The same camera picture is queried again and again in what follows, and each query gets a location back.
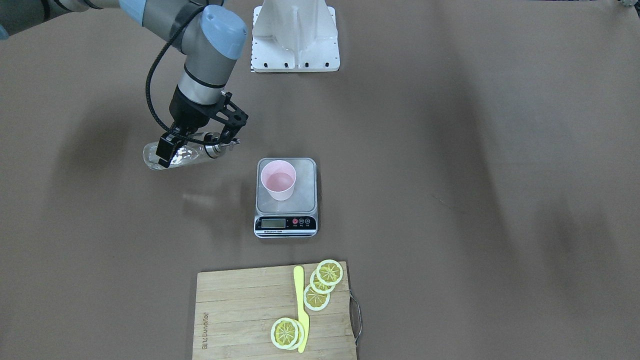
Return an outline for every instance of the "blue joint cap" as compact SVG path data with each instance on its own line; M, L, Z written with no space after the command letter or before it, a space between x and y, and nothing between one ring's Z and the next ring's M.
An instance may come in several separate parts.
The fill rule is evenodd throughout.
M202 12L200 27L222 55L233 60L240 58L248 30L238 15L222 6L209 5Z
M142 17L145 14L145 5L147 0L119 0L120 8L124 10L127 15L134 19L140 26L142 26Z
M9 38L9 33L7 33L4 27L0 25L0 40L6 40L8 38Z

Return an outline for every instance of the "scratch on table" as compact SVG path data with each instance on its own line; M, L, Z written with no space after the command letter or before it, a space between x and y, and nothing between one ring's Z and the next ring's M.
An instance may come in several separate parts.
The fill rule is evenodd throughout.
M460 210L460 209L456 209L456 208L454 208L454 207L452 207L452 206L449 206L446 202L444 202L441 198L437 197L436 195L431 194L431 197L432 197L432 198L434 198L434 199L436 199L436 200L437 200L439 203L441 203L445 208L447 208L447 209L449 209L449 210L451 210L451 211L453 211L453 212L461 213L461 214L464 214L464 215L467 215L467 214L468 214L466 211L463 211L463 210Z

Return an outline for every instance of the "yellow knife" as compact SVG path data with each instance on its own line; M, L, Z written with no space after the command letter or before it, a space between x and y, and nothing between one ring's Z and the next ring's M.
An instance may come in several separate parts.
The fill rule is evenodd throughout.
M305 311L305 304L302 301L305 292L305 269L300 265L293 268L293 282L296 285L296 299L298 300L298 321L305 330L305 338L298 347L298 352L302 354L309 339L309 315Z

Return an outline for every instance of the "white plastic mount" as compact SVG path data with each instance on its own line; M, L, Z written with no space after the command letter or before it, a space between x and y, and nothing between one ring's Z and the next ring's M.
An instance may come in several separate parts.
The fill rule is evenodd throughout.
M264 0L254 9L252 71L320 72L338 68L335 9L324 0Z

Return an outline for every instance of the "lime slice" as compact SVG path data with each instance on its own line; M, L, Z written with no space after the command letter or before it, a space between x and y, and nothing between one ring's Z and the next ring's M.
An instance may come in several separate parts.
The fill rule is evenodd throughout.
M335 285L327 286L321 283L316 276L315 270L311 273L311 278L309 278L309 285L311 285L311 288L318 294L328 294L333 291L333 289L335 289Z
M320 311L326 308L326 305L329 304L329 299L331 298L331 294L318 294L312 288L311 285L307 285L305 288L305 296L303 297L303 301L305 302L305 306L309 310Z
M297 321L297 320L293 320L296 322L296 324L298 324L298 341L292 346L287 348L287 350L296 350L300 345L302 345L302 341L305 339L305 328L302 326L302 324Z
M342 280L342 266L336 260L323 260L316 267L316 277L318 281L327 285L336 285Z
M290 318L279 318L271 327L271 342L276 348L287 349L298 342L298 322Z

